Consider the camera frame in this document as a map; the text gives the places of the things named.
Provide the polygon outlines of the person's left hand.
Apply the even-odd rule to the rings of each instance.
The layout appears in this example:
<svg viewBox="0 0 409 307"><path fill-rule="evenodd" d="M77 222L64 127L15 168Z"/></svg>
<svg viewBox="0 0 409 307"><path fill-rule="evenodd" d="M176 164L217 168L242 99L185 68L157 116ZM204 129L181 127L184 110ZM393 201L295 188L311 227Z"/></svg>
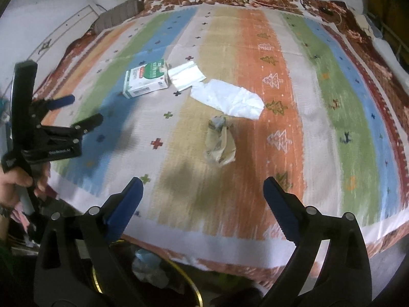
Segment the person's left hand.
<svg viewBox="0 0 409 307"><path fill-rule="evenodd" d="M21 168L14 168L7 173L1 169L1 206L13 209L19 203L19 196L16 192L17 187L34 186L35 195L45 200L48 186L48 179L51 176L51 164L43 163L41 173L35 173L32 178L26 171Z"/></svg>

